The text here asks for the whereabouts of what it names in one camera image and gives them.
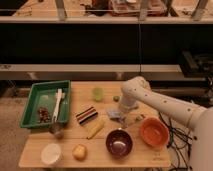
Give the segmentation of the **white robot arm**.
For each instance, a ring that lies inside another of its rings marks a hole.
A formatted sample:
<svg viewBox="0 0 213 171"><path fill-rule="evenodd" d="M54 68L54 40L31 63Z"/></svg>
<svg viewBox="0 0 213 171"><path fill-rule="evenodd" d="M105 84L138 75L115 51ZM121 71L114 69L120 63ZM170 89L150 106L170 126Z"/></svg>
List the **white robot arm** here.
<svg viewBox="0 0 213 171"><path fill-rule="evenodd" d="M156 93L141 76L121 84L119 110L129 113L140 101L193 131L188 171L213 171L213 107Z"/></svg>

